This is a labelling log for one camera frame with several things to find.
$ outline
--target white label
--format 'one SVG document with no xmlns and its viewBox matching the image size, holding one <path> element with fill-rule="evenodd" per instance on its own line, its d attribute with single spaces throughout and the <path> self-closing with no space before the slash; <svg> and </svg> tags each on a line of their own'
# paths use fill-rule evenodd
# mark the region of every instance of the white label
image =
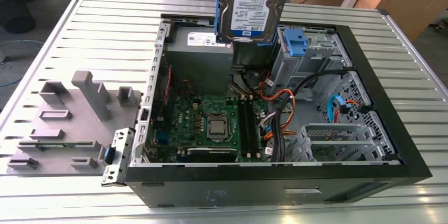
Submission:
<svg viewBox="0 0 448 224">
<path fill-rule="evenodd" d="M 187 45 L 201 47 L 225 47 L 225 44 L 216 43 L 216 35 L 213 33 L 189 33 Z"/>
<path fill-rule="evenodd" d="M 265 153 L 267 155 L 272 156 L 273 148 L 267 147 L 267 148 L 264 149 L 264 153 Z"/>
<path fill-rule="evenodd" d="M 271 79 L 269 78 L 267 78 L 267 81 L 265 81 L 265 83 L 272 87 L 272 85 L 273 85 L 273 81 L 271 81 Z"/>
<path fill-rule="evenodd" d="M 264 31 L 268 21 L 268 0 L 235 0 L 232 15 L 232 30 L 243 30 L 243 36 L 251 36 L 255 31 Z"/>
</svg>

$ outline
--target power supply label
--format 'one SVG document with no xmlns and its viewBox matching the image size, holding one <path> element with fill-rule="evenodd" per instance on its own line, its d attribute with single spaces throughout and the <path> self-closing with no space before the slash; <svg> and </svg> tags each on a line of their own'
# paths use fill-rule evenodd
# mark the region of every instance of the power supply label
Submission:
<svg viewBox="0 0 448 224">
<path fill-rule="evenodd" d="M 268 21 L 268 0 L 233 0 L 231 30 L 236 36 L 259 36 Z"/>
<path fill-rule="evenodd" d="M 215 33 L 189 33 L 187 45 L 201 47 L 225 47 L 227 44 L 216 43 Z"/>
</svg>

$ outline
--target slotted aluminum surface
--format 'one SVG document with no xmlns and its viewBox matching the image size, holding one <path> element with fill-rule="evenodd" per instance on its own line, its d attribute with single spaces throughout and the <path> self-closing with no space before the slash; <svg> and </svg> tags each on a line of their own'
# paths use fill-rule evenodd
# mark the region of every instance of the slotted aluminum surface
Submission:
<svg viewBox="0 0 448 224">
<path fill-rule="evenodd" d="M 28 135 L 45 80 L 68 88 L 77 69 L 108 88 L 144 90 L 160 15 L 215 15 L 209 0 L 72 0 L 60 23 L 0 114 L 0 152 Z M 353 204 L 220 209 L 148 209 L 127 187 L 101 188 L 100 177 L 0 177 L 0 220 L 95 223 L 440 223 L 448 220 L 448 106 L 433 77 L 421 70 L 399 32 L 375 10 L 287 5 L 283 20 L 348 25 L 399 111 L 433 177 L 389 189 Z M 0 167 L 5 167 L 0 158 Z"/>
</svg>

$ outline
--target green motherboard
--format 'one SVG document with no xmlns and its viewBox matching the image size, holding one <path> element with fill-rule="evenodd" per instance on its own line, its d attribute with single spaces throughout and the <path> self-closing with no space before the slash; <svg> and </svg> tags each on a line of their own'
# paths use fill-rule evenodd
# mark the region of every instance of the green motherboard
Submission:
<svg viewBox="0 0 448 224">
<path fill-rule="evenodd" d="M 159 132 L 157 145 L 148 146 L 156 162 L 181 163 L 187 149 L 195 147 L 235 149 L 237 162 L 263 162 L 259 124 L 264 107 L 264 101 L 248 98 L 177 97 L 169 133 Z"/>
</svg>

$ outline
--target wd hard drive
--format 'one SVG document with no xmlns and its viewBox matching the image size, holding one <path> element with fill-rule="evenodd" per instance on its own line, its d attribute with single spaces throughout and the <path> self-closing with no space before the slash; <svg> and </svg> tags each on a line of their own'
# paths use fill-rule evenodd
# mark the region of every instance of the wd hard drive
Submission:
<svg viewBox="0 0 448 224">
<path fill-rule="evenodd" d="M 285 0 L 216 0 L 216 39 L 269 43 Z"/>
</svg>

